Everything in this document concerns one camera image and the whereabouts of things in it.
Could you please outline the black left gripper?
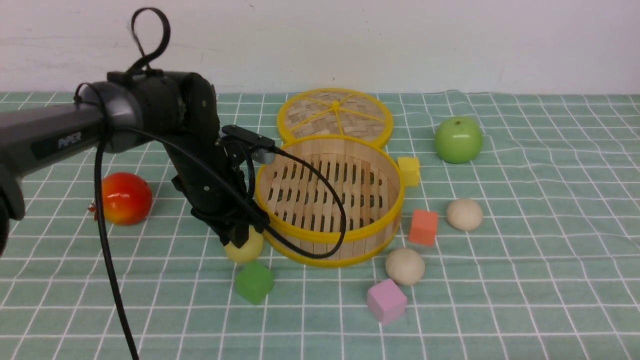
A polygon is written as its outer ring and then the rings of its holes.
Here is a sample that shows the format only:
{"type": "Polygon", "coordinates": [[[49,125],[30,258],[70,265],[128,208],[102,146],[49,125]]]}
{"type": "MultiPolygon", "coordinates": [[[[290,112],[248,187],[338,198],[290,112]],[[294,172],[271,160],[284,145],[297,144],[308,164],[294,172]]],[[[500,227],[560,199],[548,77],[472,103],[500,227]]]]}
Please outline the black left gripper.
{"type": "Polygon", "coordinates": [[[254,201],[255,185],[246,185],[240,169],[245,148],[238,141],[225,143],[196,135],[167,136],[165,140],[165,150],[177,171],[173,186],[190,203],[190,214],[206,223],[223,246],[244,247],[250,226],[257,224],[247,207],[266,219],[254,201]]]}

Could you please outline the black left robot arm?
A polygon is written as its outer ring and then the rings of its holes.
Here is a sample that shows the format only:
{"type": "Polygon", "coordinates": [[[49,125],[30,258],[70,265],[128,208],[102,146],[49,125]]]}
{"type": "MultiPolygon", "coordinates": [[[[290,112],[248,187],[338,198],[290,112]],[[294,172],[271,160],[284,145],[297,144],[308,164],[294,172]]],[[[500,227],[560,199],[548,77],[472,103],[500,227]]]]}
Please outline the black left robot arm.
{"type": "Polygon", "coordinates": [[[226,245],[242,248],[249,228],[260,233],[268,215],[253,199],[254,185],[240,170],[260,145],[273,142],[235,125],[221,126],[215,87],[194,72],[129,75],[78,90],[70,104],[1,114],[1,248],[9,222],[26,214],[24,177],[96,147],[119,154],[150,141],[162,142],[176,176],[174,188],[191,214],[226,245]]]}

